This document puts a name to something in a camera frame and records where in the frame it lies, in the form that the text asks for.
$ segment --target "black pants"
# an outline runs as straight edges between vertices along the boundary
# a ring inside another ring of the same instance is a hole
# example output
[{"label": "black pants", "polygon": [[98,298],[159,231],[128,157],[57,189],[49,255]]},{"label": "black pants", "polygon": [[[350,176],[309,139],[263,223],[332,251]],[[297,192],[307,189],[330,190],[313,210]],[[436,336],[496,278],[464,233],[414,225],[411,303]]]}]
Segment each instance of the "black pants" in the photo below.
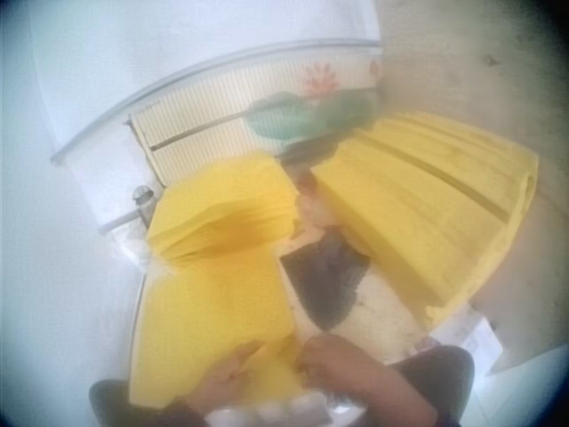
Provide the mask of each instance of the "black pants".
[{"label": "black pants", "polygon": [[[438,411],[461,419],[474,379],[472,357],[458,347],[437,347],[393,365]],[[92,408],[102,427],[139,427],[156,411],[128,403],[128,382],[104,380],[89,391]],[[358,426],[371,425],[365,419]]]}]

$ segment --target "white wall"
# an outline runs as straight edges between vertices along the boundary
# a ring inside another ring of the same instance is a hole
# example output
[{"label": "white wall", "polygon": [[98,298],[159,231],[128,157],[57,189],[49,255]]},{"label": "white wall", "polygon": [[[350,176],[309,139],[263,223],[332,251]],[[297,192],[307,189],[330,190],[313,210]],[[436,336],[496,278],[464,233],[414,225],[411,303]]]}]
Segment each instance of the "white wall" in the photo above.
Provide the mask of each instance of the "white wall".
[{"label": "white wall", "polygon": [[2,13],[2,411],[15,426],[95,425],[88,388],[127,376],[140,273],[50,164],[26,7]]},{"label": "white wall", "polygon": [[50,0],[30,2],[30,17],[57,145],[204,60],[296,40],[379,39],[371,0]]}]

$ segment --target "flower decoration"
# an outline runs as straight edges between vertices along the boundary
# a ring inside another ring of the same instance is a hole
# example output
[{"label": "flower decoration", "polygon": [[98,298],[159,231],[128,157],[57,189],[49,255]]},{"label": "flower decoration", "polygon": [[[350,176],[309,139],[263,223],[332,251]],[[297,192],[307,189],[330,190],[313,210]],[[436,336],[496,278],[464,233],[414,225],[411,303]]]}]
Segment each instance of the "flower decoration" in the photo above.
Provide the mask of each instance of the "flower decoration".
[{"label": "flower decoration", "polygon": [[316,62],[314,67],[306,67],[306,73],[304,85],[309,96],[322,96],[340,87],[338,80],[336,80],[336,73],[332,71],[330,63],[326,63],[321,67]]},{"label": "flower decoration", "polygon": [[370,74],[373,76],[375,84],[378,84],[383,76],[383,66],[381,62],[372,60],[370,63]]}]

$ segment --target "yellow paper stack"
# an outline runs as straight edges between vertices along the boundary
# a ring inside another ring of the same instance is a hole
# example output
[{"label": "yellow paper stack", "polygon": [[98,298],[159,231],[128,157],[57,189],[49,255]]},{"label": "yellow paper stack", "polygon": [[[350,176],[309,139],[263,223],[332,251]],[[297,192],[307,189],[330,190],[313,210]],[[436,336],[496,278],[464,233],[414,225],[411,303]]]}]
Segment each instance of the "yellow paper stack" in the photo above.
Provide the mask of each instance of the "yellow paper stack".
[{"label": "yellow paper stack", "polygon": [[290,234],[296,189],[264,153],[212,165],[169,187],[156,207],[148,242],[171,265],[184,267]]},{"label": "yellow paper stack", "polygon": [[356,131],[313,168],[354,244],[426,326],[448,317],[508,251],[532,200],[538,158],[510,141],[409,113]]},{"label": "yellow paper stack", "polygon": [[274,244],[293,232],[296,190],[268,155],[212,166],[166,190],[152,221],[155,254],[178,267],[142,307],[131,402],[163,407],[236,345],[262,340],[244,402],[296,395],[293,316]]}]

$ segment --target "human hand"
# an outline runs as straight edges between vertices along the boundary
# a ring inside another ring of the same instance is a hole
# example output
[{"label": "human hand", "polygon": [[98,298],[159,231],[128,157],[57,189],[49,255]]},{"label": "human hand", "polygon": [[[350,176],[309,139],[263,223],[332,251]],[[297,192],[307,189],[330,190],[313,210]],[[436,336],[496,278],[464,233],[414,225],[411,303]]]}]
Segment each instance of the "human hand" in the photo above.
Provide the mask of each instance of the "human hand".
[{"label": "human hand", "polygon": [[297,360],[305,385],[366,400],[380,383],[382,363],[351,342],[321,334],[306,342]]},{"label": "human hand", "polygon": [[235,401],[249,380],[249,375],[242,370],[243,364],[261,346],[262,342],[251,341],[236,347],[207,371],[183,401],[201,415]]},{"label": "human hand", "polygon": [[339,336],[308,340],[298,364],[307,386],[362,400],[380,425],[430,427],[437,421],[436,409],[401,374]]}]

